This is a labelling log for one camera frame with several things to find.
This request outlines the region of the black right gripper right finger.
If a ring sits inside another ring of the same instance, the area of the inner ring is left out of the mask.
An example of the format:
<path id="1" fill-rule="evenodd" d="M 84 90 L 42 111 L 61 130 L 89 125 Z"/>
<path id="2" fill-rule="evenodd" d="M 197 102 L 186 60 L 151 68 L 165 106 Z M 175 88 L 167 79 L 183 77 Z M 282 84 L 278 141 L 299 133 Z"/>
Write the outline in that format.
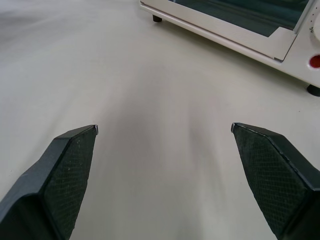
<path id="1" fill-rule="evenodd" d="M 277 240 L 320 240 L 320 171 L 283 135 L 231 126 L 248 185 Z"/>

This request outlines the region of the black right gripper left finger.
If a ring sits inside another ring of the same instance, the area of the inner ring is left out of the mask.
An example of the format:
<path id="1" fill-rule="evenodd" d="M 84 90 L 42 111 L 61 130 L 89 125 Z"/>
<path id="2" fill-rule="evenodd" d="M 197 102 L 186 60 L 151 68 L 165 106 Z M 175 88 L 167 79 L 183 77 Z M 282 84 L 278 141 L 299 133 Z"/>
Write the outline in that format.
<path id="1" fill-rule="evenodd" d="M 0 240 L 69 240 L 87 189 L 97 125 L 55 137 L 0 201 Z"/>

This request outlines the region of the white toaster oven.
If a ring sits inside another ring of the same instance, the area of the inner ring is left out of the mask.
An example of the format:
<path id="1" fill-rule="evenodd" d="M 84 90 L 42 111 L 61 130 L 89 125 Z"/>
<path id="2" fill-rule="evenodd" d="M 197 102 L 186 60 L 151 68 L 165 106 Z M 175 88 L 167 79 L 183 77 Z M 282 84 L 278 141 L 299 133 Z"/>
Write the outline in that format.
<path id="1" fill-rule="evenodd" d="M 302 25 L 298 29 L 297 37 L 292 43 L 284 60 L 268 57 L 184 20 L 148 7 L 142 4 L 140 0 L 139 4 L 143 10 L 152 14 L 152 18 L 155 22 L 159 23 L 162 20 L 166 20 L 278 71 L 304 81 L 308 83 L 307 91 L 314 96 L 320 97 L 320 68 L 315 69 L 309 66 L 310 58 L 320 54 L 320 42 L 310 32 L 311 20 L 317 15 L 320 15 L 320 0 L 314 0 L 312 7 L 303 19 Z"/>

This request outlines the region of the white oven glass door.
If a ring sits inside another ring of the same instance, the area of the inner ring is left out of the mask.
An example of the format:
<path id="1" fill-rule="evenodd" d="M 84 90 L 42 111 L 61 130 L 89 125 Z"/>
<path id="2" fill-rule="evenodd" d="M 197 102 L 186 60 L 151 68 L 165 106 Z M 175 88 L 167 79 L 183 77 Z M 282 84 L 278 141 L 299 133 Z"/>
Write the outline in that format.
<path id="1" fill-rule="evenodd" d="M 315 0 L 140 0 L 272 59 L 284 60 Z"/>

